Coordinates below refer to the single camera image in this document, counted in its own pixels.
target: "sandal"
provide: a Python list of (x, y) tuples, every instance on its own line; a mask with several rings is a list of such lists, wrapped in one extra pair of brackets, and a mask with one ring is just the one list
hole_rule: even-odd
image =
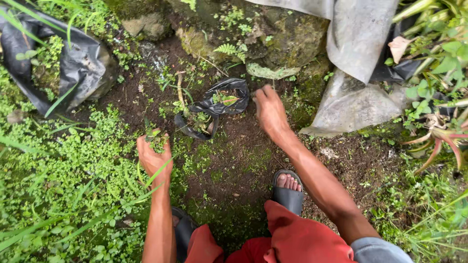
[(181, 263), (184, 263), (187, 259), (187, 250), (189, 249), (190, 237), (192, 237), (193, 231), (195, 231), (198, 226), (184, 210), (178, 207), (172, 207), (172, 215), (175, 215), (179, 218), (179, 223), (175, 227), (177, 260)]
[[(297, 183), (301, 186), (302, 191), (294, 191), (288, 188), (277, 187), (277, 180), (280, 174), (291, 175), (297, 179)], [(273, 198), (272, 200), (286, 207), (287, 210), (300, 216), (302, 213), (302, 202), (304, 200), (304, 186), (299, 179), (299, 176), (291, 170), (279, 170), (273, 177)]]

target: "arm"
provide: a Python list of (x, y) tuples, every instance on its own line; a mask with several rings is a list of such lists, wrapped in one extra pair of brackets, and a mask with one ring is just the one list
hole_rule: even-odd
[(335, 176), (296, 137), (283, 104), (271, 86), (255, 93), (257, 118), (270, 138), (289, 156), (315, 204), (351, 244), (361, 237), (379, 237)]
[[(137, 149), (140, 164), (149, 176), (171, 159), (169, 140), (164, 145), (163, 153), (155, 153), (150, 143), (145, 141), (146, 135), (137, 139)], [(152, 263), (176, 262), (176, 236), (172, 226), (172, 211), (170, 205), (169, 185), (172, 172), (172, 161), (154, 179), (151, 189), (159, 186), (152, 193), (151, 210), (146, 230), (146, 239), (141, 261)]]

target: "red clothing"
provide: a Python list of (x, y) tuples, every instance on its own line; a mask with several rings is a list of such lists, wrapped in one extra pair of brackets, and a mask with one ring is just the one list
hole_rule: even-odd
[[(326, 225), (305, 219), (284, 206), (265, 202), (272, 237), (252, 238), (225, 263), (352, 263), (353, 251)], [(186, 263), (223, 263), (208, 225), (197, 228), (190, 239)]]

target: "hand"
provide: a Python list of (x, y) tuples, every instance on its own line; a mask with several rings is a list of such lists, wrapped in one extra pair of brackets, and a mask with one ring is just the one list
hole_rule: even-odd
[(265, 85), (255, 92), (254, 102), (257, 105), (260, 127), (273, 141), (281, 140), (291, 131), (283, 103), (270, 85)]
[[(169, 135), (165, 135), (166, 143), (163, 146), (163, 153), (156, 153), (151, 147), (150, 143), (145, 141), (146, 135), (140, 136), (137, 139), (138, 156), (141, 166), (145, 169), (146, 173), (152, 177), (168, 160), (171, 159), (171, 148), (169, 145)], [(157, 187), (161, 182), (166, 181), (169, 186), (171, 172), (172, 172), (172, 160), (166, 165), (161, 173), (154, 179), (152, 188)]]

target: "dirt ground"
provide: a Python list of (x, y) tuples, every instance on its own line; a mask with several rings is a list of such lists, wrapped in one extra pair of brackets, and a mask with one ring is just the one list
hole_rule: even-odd
[[(163, 61), (172, 73), (186, 70), (187, 63), (199, 63), (199, 59), (185, 53), (176, 37), (156, 44), (142, 42), (140, 53), (147, 65)], [(202, 84), (188, 89), (194, 101), (201, 100), (203, 93), (216, 82), (210, 78), (217, 72), (211, 67), (204, 72)], [(235, 77), (246, 74), (244, 65), (232, 67), (228, 72)], [(146, 117), (186, 149), (175, 159), (177, 178), (173, 179), (174, 186), (171, 185), (174, 205), (185, 208), (197, 223), (208, 223), (215, 239), (228, 253), (248, 238), (269, 235), (263, 203), (271, 196), (272, 176), (279, 169), (294, 170), (294, 167), (259, 127), (255, 104), (250, 100), (244, 113), (222, 115), (218, 133), (212, 141), (192, 140), (178, 131), (172, 112), (168, 112), (166, 118), (160, 114), (159, 108), (178, 100), (175, 88), (167, 87), (161, 91), (155, 79), (147, 78), (145, 71), (136, 65), (130, 65), (130, 70), (121, 74), (125, 77), (123, 83), (116, 84), (97, 102), (86, 102), (70, 117), (87, 120), (88, 105), (94, 103), (98, 109), (104, 109), (112, 103), (120, 110), (121, 118), (130, 124), (129, 134), (142, 133)], [(270, 80), (252, 80), (248, 74), (244, 78), (251, 94), (271, 83)], [(294, 81), (275, 81), (276, 90), (286, 97), (291, 96), (293, 88), (299, 85)], [(289, 118), (298, 132), (297, 120), (292, 116)], [(374, 204), (372, 190), (380, 186), (385, 174), (396, 172), (402, 161), (398, 149), (372, 135), (365, 137), (354, 133), (331, 139), (300, 135), (300, 138), (347, 188), (363, 211)], [(303, 216), (323, 222), (336, 231), (307, 193)]]

